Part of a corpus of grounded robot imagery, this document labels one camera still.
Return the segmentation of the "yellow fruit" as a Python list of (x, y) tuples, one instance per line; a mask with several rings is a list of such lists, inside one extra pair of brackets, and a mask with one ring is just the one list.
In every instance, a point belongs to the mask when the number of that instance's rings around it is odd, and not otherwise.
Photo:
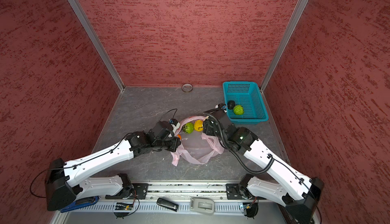
[(203, 121), (202, 120), (196, 120), (194, 122), (194, 130), (197, 132), (203, 131)]

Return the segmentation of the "green fruit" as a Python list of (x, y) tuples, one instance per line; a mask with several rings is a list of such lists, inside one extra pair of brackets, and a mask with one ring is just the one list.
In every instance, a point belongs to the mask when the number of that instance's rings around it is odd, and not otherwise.
[(233, 113), (235, 115), (243, 115), (245, 113), (243, 106), (235, 105), (235, 107), (233, 108)]
[(191, 134), (195, 130), (194, 124), (192, 122), (188, 122), (183, 125), (182, 131), (186, 134)]

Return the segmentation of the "pink plastic bag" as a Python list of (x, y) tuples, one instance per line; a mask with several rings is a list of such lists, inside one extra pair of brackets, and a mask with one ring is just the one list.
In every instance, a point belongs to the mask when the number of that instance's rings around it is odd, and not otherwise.
[(182, 131), (184, 124), (194, 123), (196, 120), (204, 121), (205, 119), (204, 116), (191, 116), (180, 122), (180, 128), (176, 131), (175, 136), (181, 135), (181, 145), (175, 153), (171, 153), (172, 165), (177, 166), (180, 159), (194, 165), (205, 165), (211, 158), (224, 153), (224, 148), (217, 137), (207, 136), (203, 131), (194, 130), (191, 134)]

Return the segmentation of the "dark avocado fruit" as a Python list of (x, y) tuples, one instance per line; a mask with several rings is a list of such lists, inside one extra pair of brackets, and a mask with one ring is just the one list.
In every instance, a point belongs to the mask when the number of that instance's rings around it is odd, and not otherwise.
[(227, 108), (228, 108), (229, 110), (233, 110), (235, 106), (236, 106), (235, 101), (233, 101), (233, 100), (228, 101), (228, 103), (227, 103)]

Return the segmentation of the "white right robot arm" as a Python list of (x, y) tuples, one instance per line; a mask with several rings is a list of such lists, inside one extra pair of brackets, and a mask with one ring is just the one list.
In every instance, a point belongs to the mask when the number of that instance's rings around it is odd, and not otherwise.
[(261, 197), (283, 206), (300, 224), (309, 224), (324, 189), (324, 182), (288, 165), (251, 130), (235, 126), (222, 109), (205, 111), (203, 133), (218, 138), (247, 171), (240, 183), (242, 194)]

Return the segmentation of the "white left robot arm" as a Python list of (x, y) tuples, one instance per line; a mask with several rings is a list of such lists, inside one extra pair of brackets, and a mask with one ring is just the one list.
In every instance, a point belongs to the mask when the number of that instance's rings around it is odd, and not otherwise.
[(126, 174), (94, 178), (93, 175), (151, 151), (174, 153), (181, 141), (176, 119), (158, 121), (148, 132), (127, 133), (118, 143), (83, 158), (52, 161), (46, 173), (45, 193), (48, 211), (61, 210), (73, 202), (95, 196), (126, 198), (133, 188)]

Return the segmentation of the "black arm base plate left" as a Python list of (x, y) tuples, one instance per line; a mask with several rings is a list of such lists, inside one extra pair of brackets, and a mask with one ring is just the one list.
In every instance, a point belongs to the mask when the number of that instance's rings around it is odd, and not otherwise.
[(148, 183), (133, 183), (131, 186), (123, 187), (115, 195), (106, 195), (105, 199), (108, 200), (144, 200), (147, 195), (149, 184)]

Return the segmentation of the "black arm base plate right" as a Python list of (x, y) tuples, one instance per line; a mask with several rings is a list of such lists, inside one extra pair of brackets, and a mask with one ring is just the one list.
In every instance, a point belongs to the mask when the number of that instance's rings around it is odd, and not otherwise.
[(238, 183), (227, 183), (225, 185), (228, 200), (254, 200), (255, 196), (249, 190)]

